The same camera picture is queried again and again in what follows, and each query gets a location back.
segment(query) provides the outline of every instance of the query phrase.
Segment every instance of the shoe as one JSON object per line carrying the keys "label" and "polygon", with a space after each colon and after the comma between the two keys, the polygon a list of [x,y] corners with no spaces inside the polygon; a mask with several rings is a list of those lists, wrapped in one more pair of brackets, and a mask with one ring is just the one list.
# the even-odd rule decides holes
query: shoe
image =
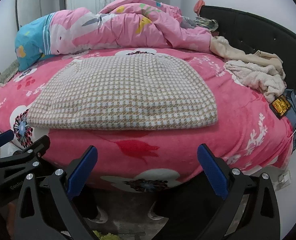
{"label": "shoe", "polygon": [[152,220],[160,220],[160,219],[163,219],[164,217],[161,217],[161,216],[156,215],[155,212],[153,211],[153,209],[155,207],[155,204],[156,204],[156,202],[154,204],[152,204],[152,206],[151,206],[151,208],[150,208],[150,210],[148,212],[148,217],[150,219],[152,219]]}
{"label": "shoe", "polygon": [[108,214],[98,206],[97,206],[97,210],[98,210],[98,215],[96,216],[95,219],[90,219],[90,218],[87,218],[87,219],[91,222],[98,223],[98,224],[106,223],[108,221]]}

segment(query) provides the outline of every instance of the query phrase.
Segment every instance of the pink comforter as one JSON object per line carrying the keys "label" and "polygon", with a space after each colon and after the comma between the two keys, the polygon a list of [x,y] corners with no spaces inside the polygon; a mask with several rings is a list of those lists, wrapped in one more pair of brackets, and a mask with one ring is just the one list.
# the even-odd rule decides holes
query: pink comforter
{"label": "pink comforter", "polygon": [[177,7],[153,0],[116,0],[100,13],[94,15],[86,8],[54,13],[49,25],[49,54],[120,47],[210,52],[210,31],[201,27],[181,28]]}
{"label": "pink comforter", "polygon": [[[187,61],[213,92],[218,122],[189,130],[98,131],[47,130],[26,122],[29,107],[49,79],[74,58],[162,53]],[[27,147],[42,135],[51,139],[44,158],[65,167],[89,145],[98,149],[98,163],[89,183],[94,187],[145,192],[174,187],[202,171],[197,147],[206,143],[231,167],[252,173],[268,164],[285,166],[292,150],[292,127],[277,119],[263,95],[241,85],[217,57],[175,49],[105,49],[56,56],[18,73],[0,87],[0,131],[13,129],[14,143]]]}

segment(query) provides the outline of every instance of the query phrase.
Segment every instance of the blue gripper pad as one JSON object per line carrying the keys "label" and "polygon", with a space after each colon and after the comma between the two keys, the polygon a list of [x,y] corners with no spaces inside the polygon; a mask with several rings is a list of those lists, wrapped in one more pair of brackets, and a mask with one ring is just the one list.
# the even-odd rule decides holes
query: blue gripper pad
{"label": "blue gripper pad", "polygon": [[228,183],[224,173],[204,145],[198,147],[197,157],[214,192],[225,200],[228,196]]}
{"label": "blue gripper pad", "polygon": [[80,194],[97,160],[97,149],[92,146],[67,180],[67,196],[70,200]]}
{"label": "blue gripper pad", "polygon": [[12,130],[8,130],[0,134],[0,147],[13,140],[14,133]]}

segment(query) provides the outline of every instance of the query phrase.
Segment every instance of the beige towel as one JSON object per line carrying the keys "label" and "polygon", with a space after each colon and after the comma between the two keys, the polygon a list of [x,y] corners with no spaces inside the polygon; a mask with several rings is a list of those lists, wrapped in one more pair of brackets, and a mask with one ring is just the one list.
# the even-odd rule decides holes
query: beige towel
{"label": "beige towel", "polygon": [[246,64],[241,60],[230,60],[226,62],[225,68],[231,71],[244,86],[263,93],[269,103],[285,91],[285,82],[273,65],[263,67],[251,62]]}
{"label": "beige towel", "polygon": [[210,51],[226,59],[241,60],[251,62],[262,66],[273,65],[278,71],[282,80],[285,79],[283,70],[283,61],[276,55],[258,50],[255,54],[245,54],[240,49],[233,48],[224,37],[212,37],[210,42]]}

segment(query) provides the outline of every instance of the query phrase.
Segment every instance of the tufted headboard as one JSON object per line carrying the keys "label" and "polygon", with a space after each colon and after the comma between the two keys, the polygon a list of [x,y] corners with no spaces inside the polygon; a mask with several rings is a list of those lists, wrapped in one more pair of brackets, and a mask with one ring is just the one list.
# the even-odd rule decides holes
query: tufted headboard
{"label": "tufted headboard", "polygon": [[287,88],[296,92],[296,34],[255,14],[216,6],[203,6],[200,16],[215,19],[219,35],[246,54],[257,50],[275,53],[283,60]]}

